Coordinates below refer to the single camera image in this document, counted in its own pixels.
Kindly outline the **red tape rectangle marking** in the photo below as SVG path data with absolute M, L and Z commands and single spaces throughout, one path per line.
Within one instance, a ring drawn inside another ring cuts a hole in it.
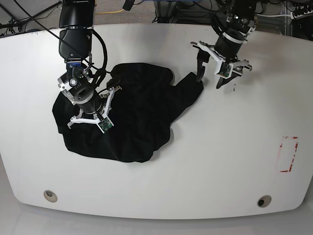
M 279 147 L 277 169 L 281 173 L 290 172 L 297 152 L 299 137 L 283 137 Z

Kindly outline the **black tripod leg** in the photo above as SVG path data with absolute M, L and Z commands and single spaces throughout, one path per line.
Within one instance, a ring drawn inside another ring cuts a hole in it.
M 7 7 L 5 7 L 3 4 L 0 4 L 0 11 L 4 12 L 7 16 L 10 17 L 11 20 L 13 20 L 14 23 L 20 23 L 21 20 L 18 19 Z

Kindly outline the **black T-shirt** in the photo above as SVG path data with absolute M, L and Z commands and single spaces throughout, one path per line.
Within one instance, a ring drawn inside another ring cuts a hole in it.
M 124 63 L 113 67 L 112 78 L 121 90 L 111 102 L 109 118 L 113 127 L 106 133 L 94 124 L 74 124 L 70 118 L 79 108 L 58 95 L 52 112 L 66 148 L 85 157 L 125 163 L 147 162 L 170 139 L 171 124 L 203 91 L 194 73 L 172 85 L 169 68 L 145 63 Z

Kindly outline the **white power strip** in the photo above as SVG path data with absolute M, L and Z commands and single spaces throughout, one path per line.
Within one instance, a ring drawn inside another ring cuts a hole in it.
M 305 17 L 312 16 L 312 15 L 313 15 L 313 7 L 309 5 L 308 7 L 296 8 L 291 13 L 291 18 L 293 20 L 298 20 L 298 19 L 305 18 Z

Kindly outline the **grey metal stand base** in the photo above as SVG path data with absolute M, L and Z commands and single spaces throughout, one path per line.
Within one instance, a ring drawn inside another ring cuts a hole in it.
M 195 1 L 190 0 L 154 0 L 155 18 L 153 23 L 178 23 L 192 19 L 187 14 L 189 9 L 195 6 Z

